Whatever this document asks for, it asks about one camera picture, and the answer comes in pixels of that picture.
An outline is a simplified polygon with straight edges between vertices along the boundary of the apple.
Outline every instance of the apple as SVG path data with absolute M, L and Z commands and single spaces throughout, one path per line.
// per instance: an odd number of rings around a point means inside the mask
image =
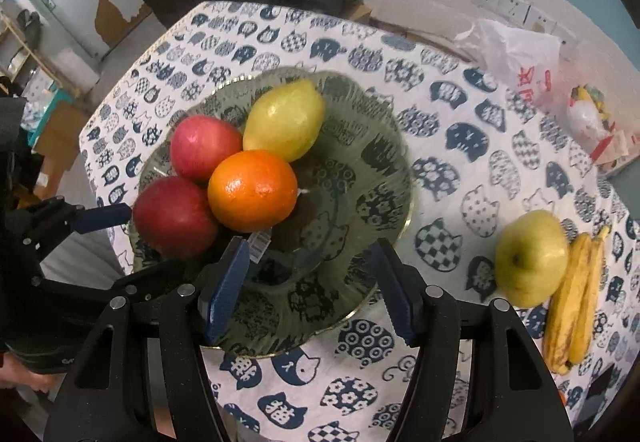
M 164 257 L 197 256 L 218 234 L 207 192 L 182 177 L 162 177 L 149 184 L 138 196 L 132 216 L 140 238 Z
M 549 211 L 530 211 L 504 228 L 495 248 L 495 282 L 512 305 L 544 303 L 560 286 L 568 244 Z
M 175 129 L 169 155 L 175 173 L 208 182 L 220 162 L 242 150 L 242 135 L 225 121 L 192 115 Z

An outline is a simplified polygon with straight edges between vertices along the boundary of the pear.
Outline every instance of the pear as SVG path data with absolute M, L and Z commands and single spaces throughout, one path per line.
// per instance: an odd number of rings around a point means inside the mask
M 535 307 L 558 289 L 567 262 L 559 220 L 546 210 L 530 211 L 502 231 L 495 248 L 495 281 L 512 305 Z
M 266 149 L 287 162 L 296 161 L 316 142 L 325 106 L 309 79 L 269 90 L 249 112 L 242 149 Z

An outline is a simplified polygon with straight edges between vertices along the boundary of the orange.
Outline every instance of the orange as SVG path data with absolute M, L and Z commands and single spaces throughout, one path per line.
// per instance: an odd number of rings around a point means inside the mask
M 209 179 L 207 195 L 222 224 L 253 233 L 290 215 L 298 198 L 298 181 L 286 161 L 264 149 L 253 149 L 222 161 Z

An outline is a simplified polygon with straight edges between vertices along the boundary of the cat pattern tablecloth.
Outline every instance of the cat pattern tablecloth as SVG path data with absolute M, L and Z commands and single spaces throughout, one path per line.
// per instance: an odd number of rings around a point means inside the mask
M 525 212 L 552 211 L 570 239 L 612 226 L 590 353 L 568 375 L 554 376 L 574 420 L 590 382 L 613 364 L 606 407 L 640 345 L 638 227 L 553 119 L 489 74 L 433 48 L 297 9 L 203 3 L 133 64 L 83 130 L 98 205 L 133 204 L 143 162 L 184 111 L 220 83 L 287 65 L 346 74 L 393 108 L 415 190 L 411 223 L 396 249 L 456 298 L 486 302 L 495 295 L 495 243 Z M 130 272 L 126 227 L 108 233 Z M 519 311 L 538 346 L 547 305 Z M 242 425 L 243 440 L 382 442 L 417 351 L 395 336 L 377 293 L 345 324 L 274 358 L 211 349 L 203 355 L 214 395 Z M 469 359 L 463 342 L 445 435 L 462 422 Z

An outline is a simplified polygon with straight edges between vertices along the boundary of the green glass plate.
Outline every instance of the green glass plate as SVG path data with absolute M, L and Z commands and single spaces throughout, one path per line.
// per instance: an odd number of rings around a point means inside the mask
M 169 144 L 180 120 L 214 115 L 243 131 L 253 103 L 271 88 L 311 79 L 326 101 L 318 140 L 292 167 L 302 194 L 294 212 L 271 232 L 271 244 L 253 264 L 218 347 L 264 357 L 290 350 L 352 315 L 375 289 L 366 270 L 367 247 L 380 237 L 394 243 L 412 203 L 405 146 L 388 102 L 335 72 L 279 68 L 239 78 L 187 112 L 178 111 L 167 139 L 146 161 L 140 191 L 172 175 Z M 130 224 L 134 271 L 160 256 Z

